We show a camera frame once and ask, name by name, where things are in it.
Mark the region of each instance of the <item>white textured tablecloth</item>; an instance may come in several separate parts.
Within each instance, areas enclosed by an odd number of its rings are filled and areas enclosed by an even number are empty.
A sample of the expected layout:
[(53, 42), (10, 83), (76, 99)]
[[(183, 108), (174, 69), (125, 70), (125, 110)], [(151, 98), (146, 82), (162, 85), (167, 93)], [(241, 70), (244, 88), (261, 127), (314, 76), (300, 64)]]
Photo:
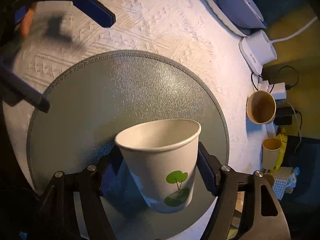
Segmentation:
[[(217, 19), (205, 0), (99, 0), (116, 14), (100, 27), (71, 2), (38, 3), (30, 36), (16, 55), (13, 71), (40, 92), (73, 64), (117, 49), (141, 49), (176, 60), (196, 73), (217, 98), (230, 137), (229, 165), (252, 173), (260, 168), (265, 126), (246, 119), (253, 92), (251, 71), (242, 57), (240, 37)], [(26, 138), (33, 107), (4, 103), (5, 121), (18, 163), (32, 185)], [(200, 238), (212, 212), (175, 238)]]

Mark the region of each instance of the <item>round placemat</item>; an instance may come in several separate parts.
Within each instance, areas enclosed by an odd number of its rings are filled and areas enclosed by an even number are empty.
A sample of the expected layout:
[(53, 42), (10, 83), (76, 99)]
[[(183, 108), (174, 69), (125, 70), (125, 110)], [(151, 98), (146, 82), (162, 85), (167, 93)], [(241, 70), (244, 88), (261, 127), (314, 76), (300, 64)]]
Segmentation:
[[(139, 50), (99, 54), (66, 70), (44, 94), (51, 108), (47, 114), (34, 110), (27, 137), (28, 165), (38, 190), (56, 171), (74, 173), (97, 163), (121, 130), (159, 119), (198, 121), (199, 140), (209, 154), (228, 163), (227, 125), (217, 100), (194, 73), (167, 57)], [(214, 200), (197, 170), (187, 208), (174, 214), (153, 212), (125, 162), (101, 191), (118, 240), (172, 237), (196, 222)]]

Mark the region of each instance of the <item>purple bowl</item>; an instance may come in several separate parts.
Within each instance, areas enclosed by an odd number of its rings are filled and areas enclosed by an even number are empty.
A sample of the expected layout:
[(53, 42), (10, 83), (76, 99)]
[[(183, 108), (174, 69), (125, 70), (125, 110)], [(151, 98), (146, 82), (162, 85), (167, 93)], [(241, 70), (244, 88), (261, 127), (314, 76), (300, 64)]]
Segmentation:
[(259, 19), (261, 15), (252, 0), (217, 0), (219, 7), (229, 20), (241, 28), (267, 28), (267, 23)]

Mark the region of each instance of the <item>green tree logo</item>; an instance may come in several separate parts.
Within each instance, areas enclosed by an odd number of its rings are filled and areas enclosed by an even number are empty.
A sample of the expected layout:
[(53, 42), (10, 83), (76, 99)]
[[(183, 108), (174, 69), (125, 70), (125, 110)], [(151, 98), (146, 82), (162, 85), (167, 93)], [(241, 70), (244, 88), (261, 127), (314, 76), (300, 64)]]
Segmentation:
[(190, 189), (182, 188), (182, 182), (184, 182), (188, 177), (188, 173), (182, 173), (182, 171), (173, 171), (168, 174), (166, 181), (170, 184), (177, 184), (178, 190), (167, 196), (164, 200), (167, 206), (177, 207), (181, 205), (189, 196)]

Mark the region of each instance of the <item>metal screw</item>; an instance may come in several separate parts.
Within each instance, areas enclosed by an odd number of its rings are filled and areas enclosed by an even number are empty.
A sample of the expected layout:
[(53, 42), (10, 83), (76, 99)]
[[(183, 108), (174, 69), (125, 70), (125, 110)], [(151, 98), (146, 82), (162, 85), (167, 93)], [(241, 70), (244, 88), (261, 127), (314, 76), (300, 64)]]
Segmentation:
[(254, 174), (255, 174), (257, 177), (262, 177), (262, 176), (263, 176), (262, 171), (255, 171)]
[(231, 171), (231, 168), (230, 168), (230, 166), (228, 166), (228, 165), (223, 165), (223, 166), (221, 167), (221, 169), (222, 169), (223, 171)]
[(57, 171), (54, 175), (56, 178), (60, 178), (63, 176), (63, 172), (62, 171)]
[(87, 170), (88, 170), (88, 171), (95, 171), (96, 169), (97, 169), (96, 165), (89, 165), (89, 166), (87, 167)]

